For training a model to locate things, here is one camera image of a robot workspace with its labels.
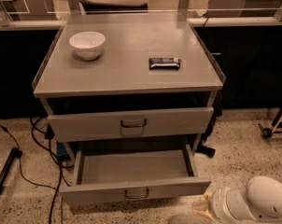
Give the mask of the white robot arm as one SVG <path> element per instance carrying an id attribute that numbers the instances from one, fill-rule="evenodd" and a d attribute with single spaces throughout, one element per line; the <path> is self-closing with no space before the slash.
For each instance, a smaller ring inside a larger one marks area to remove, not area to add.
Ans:
<path id="1" fill-rule="evenodd" d="M 282 224 L 282 183 L 255 176 L 241 188 L 220 188 L 192 204 L 192 211 L 220 224 Z"/>

